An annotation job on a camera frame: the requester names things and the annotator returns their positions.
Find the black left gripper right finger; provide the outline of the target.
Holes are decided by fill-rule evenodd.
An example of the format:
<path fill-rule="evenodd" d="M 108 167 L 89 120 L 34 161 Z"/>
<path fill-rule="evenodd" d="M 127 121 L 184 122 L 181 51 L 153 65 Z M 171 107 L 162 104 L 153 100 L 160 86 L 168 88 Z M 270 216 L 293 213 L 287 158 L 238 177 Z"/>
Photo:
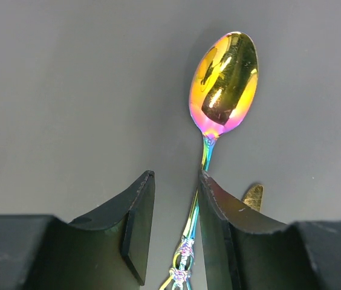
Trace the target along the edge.
<path fill-rule="evenodd" d="M 198 174 L 209 289 L 341 289 L 341 221 L 284 224 Z"/>

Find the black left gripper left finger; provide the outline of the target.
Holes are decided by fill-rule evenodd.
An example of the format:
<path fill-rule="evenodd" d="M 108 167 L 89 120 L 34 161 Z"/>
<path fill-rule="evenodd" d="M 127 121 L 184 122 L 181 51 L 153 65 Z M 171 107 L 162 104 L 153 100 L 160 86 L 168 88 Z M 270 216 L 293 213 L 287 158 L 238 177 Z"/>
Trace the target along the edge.
<path fill-rule="evenodd" d="M 155 175 L 69 223 L 0 214 L 0 289 L 139 289 L 146 280 Z"/>

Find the gold butter knife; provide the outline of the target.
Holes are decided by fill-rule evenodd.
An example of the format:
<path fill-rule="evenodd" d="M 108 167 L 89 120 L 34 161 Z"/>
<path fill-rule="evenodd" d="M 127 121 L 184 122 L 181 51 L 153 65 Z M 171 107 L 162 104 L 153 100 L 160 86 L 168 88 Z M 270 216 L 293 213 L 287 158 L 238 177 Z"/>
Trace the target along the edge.
<path fill-rule="evenodd" d="M 241 201 L 253 210 L 260 212 L 262 207 L 262 197 L 264 186 L 262 184 L 253 184 L 242 197 Z"/>

